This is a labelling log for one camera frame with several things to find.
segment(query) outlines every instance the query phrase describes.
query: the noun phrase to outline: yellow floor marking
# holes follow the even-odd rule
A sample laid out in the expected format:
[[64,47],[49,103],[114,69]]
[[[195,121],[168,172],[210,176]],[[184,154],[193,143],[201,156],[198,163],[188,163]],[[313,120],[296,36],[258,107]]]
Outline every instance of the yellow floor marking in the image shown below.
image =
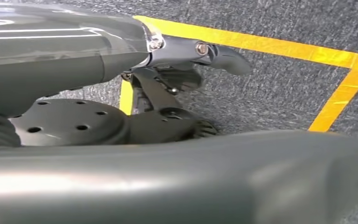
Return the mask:
[[[315,118],[309,128],[310,131],[328,131],[335,119],[358,92],[358,53],[214,28],[200,27],[173,21],[165,21],[145,16],[134,16],[134,18],[154,25],[165,35],[199,39],[215,44],[351,69],[349,74],[337,87],[318,116]],[[123,81],[120,109],[126,114],[130,114],[132,101],[133,93],[131,85],[129,85],[128,82]]]
[[327,100],[309,131],[326,132],[358,92],[358,70],[352,69]]
[[123,80],[121,82],[119,108],[127,115],[131,115],[132,112],[133,94],[134,91],[132,90],[131,83]]

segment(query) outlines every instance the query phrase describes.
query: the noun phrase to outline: screw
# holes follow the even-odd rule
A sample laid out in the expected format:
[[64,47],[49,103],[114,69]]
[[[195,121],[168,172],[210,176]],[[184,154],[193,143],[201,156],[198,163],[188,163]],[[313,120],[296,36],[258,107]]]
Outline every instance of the screw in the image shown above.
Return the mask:
[[208,53],[208,45],[202,42],[197,43],[195,49],[199,55],[206,55]]
[[129,82],[131,81],[132,73],[121,73],[121,78],[123,78],[125,81]]
[[176,89],[176,88],[170,88],[170,89],[168,89],[168,92],[170,92],[171,94],[176,95],[179,92],[179,90]]
[[163,44],[161,42],[158,42],[158,41],[150,41],[149,42],[149,48],[151,50],[160,49],[162,46],[163,46]]

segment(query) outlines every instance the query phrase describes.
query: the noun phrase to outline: circular plate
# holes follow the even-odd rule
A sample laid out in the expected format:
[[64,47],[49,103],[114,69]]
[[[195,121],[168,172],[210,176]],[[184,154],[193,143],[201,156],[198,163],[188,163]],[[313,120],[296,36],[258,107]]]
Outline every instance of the circular plate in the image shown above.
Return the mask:
[[121,110],[89,100],[36,101],[25,114],[10,120],[25,146],[124,144],[130,131]]

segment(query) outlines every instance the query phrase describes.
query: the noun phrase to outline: gray carpet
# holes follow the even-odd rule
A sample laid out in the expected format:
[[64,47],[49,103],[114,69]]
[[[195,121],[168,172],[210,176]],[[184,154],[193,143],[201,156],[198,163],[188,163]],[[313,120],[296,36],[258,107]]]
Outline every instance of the gray carpet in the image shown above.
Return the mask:
[[[64,3],[103,14],[146,15],[171,21],[358,52],[358,0],[23,0]],[[251,76],[201,69],[201,92],[179,96],[223,133],[307,129],[348,69],[241,50]],[[57,97],[117,105],[120,80]],[[358,94],[331,128],[358,137]],[[358,224],[358,208],[342,220]]]

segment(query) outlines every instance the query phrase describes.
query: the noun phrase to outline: gray plastic casing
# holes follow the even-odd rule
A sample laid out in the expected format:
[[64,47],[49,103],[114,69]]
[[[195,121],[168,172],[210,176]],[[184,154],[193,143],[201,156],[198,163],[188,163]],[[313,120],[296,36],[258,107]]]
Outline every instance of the gray plastic casing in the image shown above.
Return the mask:
[[0,148],[0,224],[338,224],[356,204],[358,140],[333,133]]
[[106,82],[149,55],[145,26],[61,6],[0,3],[0,114]]

